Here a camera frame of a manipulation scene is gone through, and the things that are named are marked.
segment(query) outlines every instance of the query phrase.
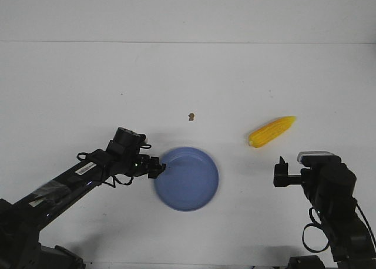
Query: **yellow corn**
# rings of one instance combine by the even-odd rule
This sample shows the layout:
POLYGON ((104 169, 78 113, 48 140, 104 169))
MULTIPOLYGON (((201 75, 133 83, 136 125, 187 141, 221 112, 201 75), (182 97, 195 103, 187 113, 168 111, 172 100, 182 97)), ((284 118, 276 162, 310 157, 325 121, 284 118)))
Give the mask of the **yellow corn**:
POLYGON ((248 136, 249 145, 253 147, 264 146, 290 128, 295 120, 295 116, 285 116, 266 124, 248 136))

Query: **white wall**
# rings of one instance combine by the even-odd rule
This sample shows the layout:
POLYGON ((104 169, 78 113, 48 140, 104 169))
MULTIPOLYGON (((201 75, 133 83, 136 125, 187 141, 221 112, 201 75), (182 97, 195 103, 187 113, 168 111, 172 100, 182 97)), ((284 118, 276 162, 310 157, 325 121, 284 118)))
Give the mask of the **white wall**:
POLYGON ((1 197, 16 202, 123 126, 148 135, 151 155, 208 152, 220 170, 213 201, 181 213, 146 178, 102 186, 48 226, 43 244, 102 262, 286 264, 308 254, 309 203, 299 187, 273 187, 273 166, 282 155, 297 173, 302 150, 343 158, 375 225, 376 47, 360 45, 376 36, 373 2, 0 0, 1 197), (298 117, 287 133, 247 145, 249 131, 284 115, 298 117))

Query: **corn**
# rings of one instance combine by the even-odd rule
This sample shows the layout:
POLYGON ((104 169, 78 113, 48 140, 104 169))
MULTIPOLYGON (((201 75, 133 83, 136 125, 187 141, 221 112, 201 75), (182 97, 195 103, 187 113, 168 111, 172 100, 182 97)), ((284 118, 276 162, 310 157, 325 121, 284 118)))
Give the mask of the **corn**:
POLYGON ((290 128, 295 120, 295 116, 285 116, 266 124, 248 136, 249 145, 253 147, 264 146, 290 128))

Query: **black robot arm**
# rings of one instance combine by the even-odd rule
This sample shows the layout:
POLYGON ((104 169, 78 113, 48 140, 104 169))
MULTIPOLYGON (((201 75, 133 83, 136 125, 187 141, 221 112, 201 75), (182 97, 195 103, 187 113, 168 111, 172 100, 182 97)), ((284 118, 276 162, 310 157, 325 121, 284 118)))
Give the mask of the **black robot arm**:
MULTIPOLYGON (((281 157, 274 168, 274 185, 302 186, 305 196, 313 206, 310 211, 313 220, 311 225, 325 233, 333 259, 340 269, 376 269, 372 231, 355 212, 358 207, 357 200, 353 198, 355 174, 341 162, 340 157, 332 153, 302 152, 298 155, 298 162, 307 168, 301 169, 300 175, 289 176, 288 164, 281 157), (314 220, 313 210, 321 220, 320 224, 314 220)), ((313 268, 310 263, 312 260, 318 262, 317 259, 293 257, 289 268, 313 268)))
POLYGON ((15 204, 0 200, 0 269, 76 269, 82 259, 56 246, 39 244, 39 232, 96 186, 131 184, 136 176, 157 178, 165 169, 158 157, 140 154, 146 136, 118 128, 106 150, 80 153, 81 161, 15 204), (123 174, 126 183, 116 175, 123 174))

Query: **sticker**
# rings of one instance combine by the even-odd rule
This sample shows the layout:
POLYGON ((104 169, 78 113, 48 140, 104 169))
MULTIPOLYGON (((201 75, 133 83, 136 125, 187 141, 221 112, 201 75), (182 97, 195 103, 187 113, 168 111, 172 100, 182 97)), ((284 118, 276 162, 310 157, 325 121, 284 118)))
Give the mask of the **sticker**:
POLYGON ((88 172, 91 168, 94 168, 96 164, 94 162, 89 162, 87 165, 81 167, 79 170, 75 171, 78 175, 83 175, 88 172))
POLYGON ((41 198, 39 198, 39 199, 36 199, 36 200, 30 202, 29 204, 30 204, 32 207, 36 207, 37 205, 43 203, 45 200, 46 200, 46 198, 41 197, 41 198))

